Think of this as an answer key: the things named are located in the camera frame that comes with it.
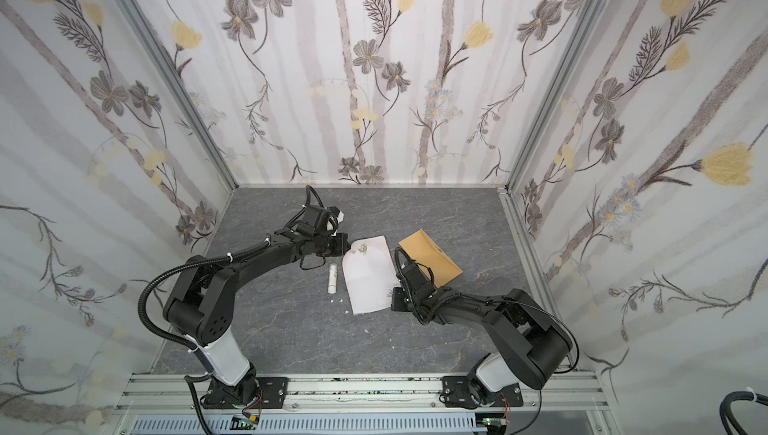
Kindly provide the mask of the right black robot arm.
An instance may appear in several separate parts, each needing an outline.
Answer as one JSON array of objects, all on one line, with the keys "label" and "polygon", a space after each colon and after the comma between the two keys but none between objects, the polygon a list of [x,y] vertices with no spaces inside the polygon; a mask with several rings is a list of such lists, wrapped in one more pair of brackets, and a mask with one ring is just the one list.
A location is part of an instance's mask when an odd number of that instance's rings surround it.
[{"label": "right black robot arm", "polygon": [[403,248],[392,251],[400,285],[393,290],[391,309],[408,312],[423,326],[462,325],[484,331],[495,347],[467,374],[473,404],[514,386],[541,390],[577,342],[557,317],[521,289],[505,295],[480,296],[449,286],[438,287],[432,270]]}]

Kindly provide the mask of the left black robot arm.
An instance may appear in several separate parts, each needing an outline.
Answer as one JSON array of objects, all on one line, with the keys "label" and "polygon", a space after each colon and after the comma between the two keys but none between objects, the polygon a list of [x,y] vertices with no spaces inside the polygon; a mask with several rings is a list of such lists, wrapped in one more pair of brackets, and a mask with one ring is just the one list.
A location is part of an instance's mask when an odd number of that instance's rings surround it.
[{"label": "left black robot arm", "polygon": [[351,245],[338,231],[343,213],[335,206],[308,204],[286,226],[260,244],[221,261],[194,257],[181,271],[163,309],[163,317],[212,377],[207,408],[245,408],[261,394],[256,369],[233,335],[236,296],[240,289],[269,271],[301,262],[344,255]]}]

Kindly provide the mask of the white floral letter paper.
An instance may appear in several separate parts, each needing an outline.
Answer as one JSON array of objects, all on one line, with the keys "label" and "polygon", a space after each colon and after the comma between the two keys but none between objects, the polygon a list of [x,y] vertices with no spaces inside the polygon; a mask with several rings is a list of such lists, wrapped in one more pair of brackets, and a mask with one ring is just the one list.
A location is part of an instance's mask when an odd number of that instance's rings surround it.
[{"label": "white floral letter paper", "polygon": [[354,241],[342,259],[342,271],[354,315],[391,307],[393,289],[400,283],[384,236]]}]

